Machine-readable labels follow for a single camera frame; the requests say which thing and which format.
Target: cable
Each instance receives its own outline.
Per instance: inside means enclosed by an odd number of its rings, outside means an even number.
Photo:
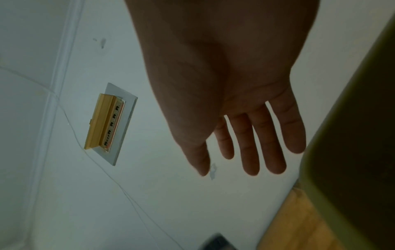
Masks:
[[[84,152],[84,154],[85,155],[87,155],[87,157],[89,158],[89,159],[91,159],[91,161],[93,161],[115,184],[117,184],[117,186],[122,190],[122,192],[123,192],[123,194],[125,195],[125,197],[128,199],[128,201],[130,202],[130,204],[132,205],[132,207],[134,208],[134,210],[136,211],[136,214],[138,215],[138,217],[139,217],[139,219],[140,219],[140,221],[141,221],[141,223],[144,225],[144,228],[145,228],[145,230],[147,231],[147,233],[151,236],[151,238],[153,239],[153,241],[155,242],[155,245],[156,245],[156,247],[157,247],[157,249],[159,249],[160,250],[160,248],[159,248],[159,246],[158,246],[158,243],[156,242],[156,239],[155,239],[155,237],[152,235],[152,233],[150,232],[150,230],[148,229],[148,227],[147,227],[147,225],[145,224],[145,222],[144,222],[144,220],[142,219],[142,217],[141,217],[141,215],[139,214],[139,212],[137,211],[137,208],[135,207],[135,205],[133,204],[133,202],[134,203],[136,203],[136,205],[137,205],[137,207],[139,207],[140,209],[141,209],[141,211],[150,219],[150,221],[152,221],[167,237],[169,237],[181,250],[184,250],[184,248],[182,248],[181,247],[181,245],[173,238],[173,237],[171,237],[164,229],[162,229],[145,211],[144,211],[144,209],[142,209],[141,208],[141,206],[135,201],[135,199],[133,199],[128,193],[127,193],[127,191],[125,190],[125,189],[123,189],[123,187],[113,178],[113,177],[111,177],[110,176],[110,174],[109,173],[107,173],[107,171],[106,170],[104,170],[104,168],[99,164],[99,163],[97,163],[85,150],[84,150],[84,147],[81,145],[81,143],[79,142],[79,140],[78,140],[78,137],[77,137],[77,134],[76,134],[76,132],[75,132],[75,130],[74,130],[74,127],[72,126],[72,124],[71,124],[71,122],[70,122],[70,120],[69,120],[69,117],[67,116],[67,114],[66,114],[66,110],[62,107],[62,105],[60,104],[60,98],[59,98],[59,96],[55,93],[55,92],[53,92],[51,89],[49,89],[47,86],[45,86],[45,84],[43,84],[43,83],[41,83],[41,82],[39,82],[39,81],[36,81],[35,79],[33,79],[33,78],[31,78],[31,77],[28,77],[28,76],[26,76],[26,75],[24,75],[24,74],[22,74],[22,73],[20,73],[20,72],[18,72],[18,71],[16,71],[16,70],[12,70],[12,69],[9,69],[9,68],[6,68],[6,67],[3,67],[3,66],[0,66],[0,69],[2,69],[2,70],[4,70],[4,71],[7,71],[7,72],[9,72],[9,73],[11,73],[11,74],[14,74],[14,75],[17,75],[17,76],[19,76],[19,77],[21,77],[21,78],[24,78],[24,79],[26,79],[26,80],[28,80],[28,81],[31,81],[31,82],[34,82],[35,84],[37,84],[37,85],[39,85],[40,87],[42,87],[43,89],[45,89],[47,92],[49,92],[51,95],[53,95],[55,98],[56,98],[56,102],[57,102],[57,106],[63,111],[63,114],[65,115],[65,117],[66,117],[66,120],[67,120],[67,123],[68,123],[68,125],[70,126],[70,128],[71,128],[71,130],[73,131],[73,134],[74,134],[74,138],[75,138],[75,140],[77,141],[77,144],[78,144],[78,146],[81,148],[81,150]]]

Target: white mounting plate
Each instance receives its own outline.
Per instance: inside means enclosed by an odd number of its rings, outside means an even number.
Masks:
[[[123,139],[126,134],[126,129],[129,127],[129,122],[132,118],[132,113],[136,105],[137,97],[111,83],[107,84],[105,94],[114,95],[118,98],[121,98],[125,101],[125,106],[123,107],[122,115],[116,128],[110,151],[107,152],[101,147],[95,147],[93,150],[111,165],[115,166],[116,160],[121,150]]]

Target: wall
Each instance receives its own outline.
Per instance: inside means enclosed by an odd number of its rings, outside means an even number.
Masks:
[[[51,86],[70,0],[0,1],[0,66]],[[0,69],[0,249],[23,237],[48,94]]]
[[[291,73],[308,141],[395,10],[393,0],[321,2]],[[238,249],[255,249],[298,177],[301,156],[285,150],[284,174],[270,174],[262,164],[259,175],[250,177],[238,147],[233,160],[224,160],[210,137],[216,177],[198,176],[152,94],[123,0],[85,3],[60,98],[69,120],[58,110],[34,214],[33,247],[157,249],[152,234],[160,249],[179,249],[137,208],[150,233],[145,229],[123,192],[77,144],[76,138],[84,143],[97,96],[108,82],[136,95],[137,104],[115,167],[92,150],[86,153],[184,249],[198,249],[216,232]]]

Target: skin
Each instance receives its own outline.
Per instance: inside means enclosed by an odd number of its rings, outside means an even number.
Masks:
[[[267,169],[286,169],[269,103],[286,147],[302,153],[306,133],[289,75],[318,9],[318,0],[126,0],[152,90],[175,141],[201,175],[210,168],[206,139],[222,155],[235,150],[257,175],[253,128]],[[227,124],[224,116],[229,118]]]

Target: finger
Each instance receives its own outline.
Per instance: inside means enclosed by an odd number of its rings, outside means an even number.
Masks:
[[[244,171],[249,175],[257,175],[259,173],[259,157],[248,116],[241,114],[236,117],[229,117],[229,121],[240,146]]]
[[[269,103],[280,122],[285,145],[293,153],[302,153],[306,148],[306,131],[291,85],[288,84],[288,87]]]
[[[223,157],[229,160],[232,159],[235,155],[235,149],[224,117],[218,119],[217,126],[214,129],[214,135],[217,138],[218,146]]]
[[[207,150],[207,144],[205,142],[199,146],[179,144],[189,164],[191,164],[201,176],[207,175],[210,170],[210,156]]]
[[[286,169],[284,154],[266,105],[248,113],[248,117],[258,135],[267,169],[275,174],[283,173]]]

